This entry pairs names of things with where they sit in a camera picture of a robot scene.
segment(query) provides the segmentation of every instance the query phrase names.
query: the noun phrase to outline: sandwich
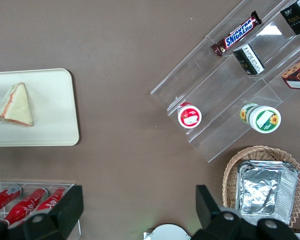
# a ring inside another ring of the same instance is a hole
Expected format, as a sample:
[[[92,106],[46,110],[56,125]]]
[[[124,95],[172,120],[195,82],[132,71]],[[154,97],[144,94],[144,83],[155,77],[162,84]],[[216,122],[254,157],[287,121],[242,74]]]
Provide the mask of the sandwich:
[[[12,85],[0,103],[0,122],[33,126],[25,84]]]

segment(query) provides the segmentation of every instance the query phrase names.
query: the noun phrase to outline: red can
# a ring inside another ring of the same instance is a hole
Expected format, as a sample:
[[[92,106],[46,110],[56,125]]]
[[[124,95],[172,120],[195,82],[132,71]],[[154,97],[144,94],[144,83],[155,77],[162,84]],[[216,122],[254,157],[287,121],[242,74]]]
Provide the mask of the red can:
[[[61,186],[57,190],[55,190],[51,196],[49,196],[43,203],[41,203],[36,212],[44,210],[44,209],[52,209],[60,199],[65,195],[67,187]]]
[[[25,197],[17,203],[3,219],[8,226],[24,219],[28,216],[40,203],[48,197],[48,191],[45,188],[38,188],[29,196]]]
[[[11,201],[15,200],[22,193],[22,189],[19,185],[8,187],[4,191],[0,192],[0,209],[6,206]]]

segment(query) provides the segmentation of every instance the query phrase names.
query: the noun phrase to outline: foil lid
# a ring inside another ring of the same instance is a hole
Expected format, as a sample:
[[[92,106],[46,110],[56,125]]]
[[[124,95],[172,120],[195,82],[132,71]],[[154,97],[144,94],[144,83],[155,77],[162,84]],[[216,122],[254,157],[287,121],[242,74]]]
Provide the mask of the foil lid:
[[[289,224],[299,171],[289,162],[244,161],[237,167],[235,208],[243,219],[257,225],[260,219]]]

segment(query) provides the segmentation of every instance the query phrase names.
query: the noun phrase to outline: black package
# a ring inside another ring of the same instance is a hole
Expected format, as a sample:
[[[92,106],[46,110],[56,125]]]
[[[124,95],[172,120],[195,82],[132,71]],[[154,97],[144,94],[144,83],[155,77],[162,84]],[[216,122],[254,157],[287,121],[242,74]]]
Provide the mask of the black package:
[[[295,34],[300,34],[300,0],[280,11]]]
[[[265,67],[249,44],[233,50],[233,54],[249,75],[258,75],[265,70]]]

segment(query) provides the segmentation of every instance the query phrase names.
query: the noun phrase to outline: clear plastic holder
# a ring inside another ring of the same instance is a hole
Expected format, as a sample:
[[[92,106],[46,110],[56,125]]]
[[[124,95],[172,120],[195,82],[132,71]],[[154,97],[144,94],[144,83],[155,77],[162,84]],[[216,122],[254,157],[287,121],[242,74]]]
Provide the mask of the clear plastic holder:
[[[189,143],[210,162],[251,127],[240,120],[248,103],[277,107],[293,93],[281,73],[300,59],[300,34],[295,35],[280,11],[296,0],[244,0],[155,87],[151,94],[184,131]],[[217,57],[211,46],[223,39],[256,11],[262,25]],[[248,75],[233,50],[249,43],[265,70]],[[192,129],[178,121],[184,102],[196,106],[202,121]]]
[[[34,190],[37,188],[45,188],[49,195],[51,195],[55,190],[59,187],[64,186],[70,189],[74,184],[59,184],[59,183],[27,183],[27,182],[0,182],[0,193],[9,187],[13,187],[15,185],[19,185],[22,188],[22,194],[18,196],[15,200],[8,203],[5,207],[0,209],[0,220],[3,220],[18,202],[20,202],[25,197],[29,196]],[[35,214],[36,210],[33,210],[30,213],[30,217]],[[19,222],[11,225],[11,228],[16,227]],[[68,240],[78,240],[81,236],[81,228],[80,228],[80,221],[76,223],[72,232],[70,233]]]

